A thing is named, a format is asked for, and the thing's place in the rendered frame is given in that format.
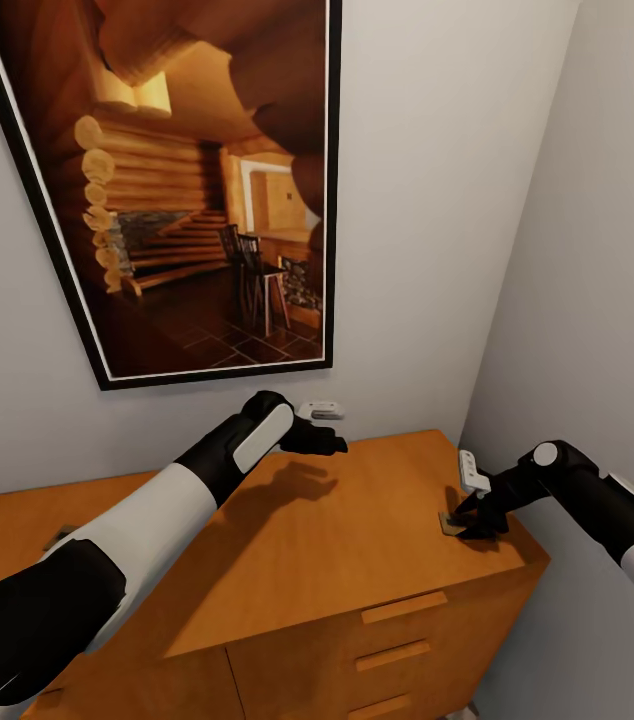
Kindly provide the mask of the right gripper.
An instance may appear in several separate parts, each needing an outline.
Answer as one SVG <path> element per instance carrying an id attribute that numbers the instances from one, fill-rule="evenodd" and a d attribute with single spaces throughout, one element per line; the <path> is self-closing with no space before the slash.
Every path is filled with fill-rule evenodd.
<path id="1" fill-rule="evenodd" d="M 496 534 L 499 536 L 509 532 L 507 512 L 527 506 L 531 502 L 518 497 L 510 487 L 506 477 L 508 470 L 495 476 L 481 470 L 481 468 L 476 468 L 476 471 L 480 475 L 489 477 L 491 492 L 485 494 L 483 499 L 478 499 L 476 491 L 474 491 L 456 509 L 458 515 L 476 512 L 479 521 L 478 524 L 458 533 L 458 537 L 462 539 L 495 540 Z"/>

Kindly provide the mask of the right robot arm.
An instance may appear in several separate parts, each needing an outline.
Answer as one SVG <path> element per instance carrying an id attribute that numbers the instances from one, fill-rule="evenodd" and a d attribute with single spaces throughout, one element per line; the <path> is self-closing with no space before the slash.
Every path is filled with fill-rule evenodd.
<path id="1" fill-rule="evenodd" d="M 564 440 L 542 442 L 517 463 L 493 476 L 476 468 L 472 452 L 458 452 L 461 490 L 470 496 L 456 513 L 476 512 L 479 521 L 458 537 L 495 540 L 509 532 L 507 512 L 553 495 L 634 584 L 633 484 L 612 472 L 599 478 L 599 467 Z"/>

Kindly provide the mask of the mousetrap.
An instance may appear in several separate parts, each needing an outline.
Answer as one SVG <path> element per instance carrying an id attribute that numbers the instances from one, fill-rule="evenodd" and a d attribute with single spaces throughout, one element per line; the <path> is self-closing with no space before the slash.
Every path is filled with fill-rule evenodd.
<path id="1" fill-rule="evenodd" d="M 458 513 L 438 511 L 438 517 L 443 534 L 450 537 L 458 537 L 458 533 L 479 523 L 476 513 L 458 515 Z"/>
<path id="2" fill-rule="evenodd" d="M 62 528 L 54 535 L 52 540 L 44 547 L 44 551 L 49 551 L 54 545 L 57 545 L 64 537 L 67 537 L 70 533 L 77 531 L 80 525 L 68 525 L 65 524 Z"/>

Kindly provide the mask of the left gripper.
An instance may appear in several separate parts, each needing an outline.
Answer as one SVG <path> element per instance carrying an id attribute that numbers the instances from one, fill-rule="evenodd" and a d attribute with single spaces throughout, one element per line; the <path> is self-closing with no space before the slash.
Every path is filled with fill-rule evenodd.
<path id="1" fill-rule="evenodd" d="M 303 418 L 301 418 L 303 420 Z M 317 427 L 316 423 L 311 424 L 303 420 L 305 434 L 301 442 L 295 447 L 280 446 L 283 452 L 296 452 L 302 455 L 325 455 L 331 456 L 336 453 L 347 453 L 348 443 L 344 437 L 336 437 L 335 430 L 330 427 Z"/>

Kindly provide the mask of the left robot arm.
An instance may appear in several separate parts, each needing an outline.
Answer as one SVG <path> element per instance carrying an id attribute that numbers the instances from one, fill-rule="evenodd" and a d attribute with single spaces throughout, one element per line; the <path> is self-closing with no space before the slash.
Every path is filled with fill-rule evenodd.
<path id="1" fill-rule="evenodd" d="M 347 453 L 318 420 L 343 420 L 335 402 L 293 408 L 261 390 L 117 506 L 0 580 L 0 720 L 18 720 L 77 654 L 127 623 L 185 548 L 279 443 L 283 452 Z"/>

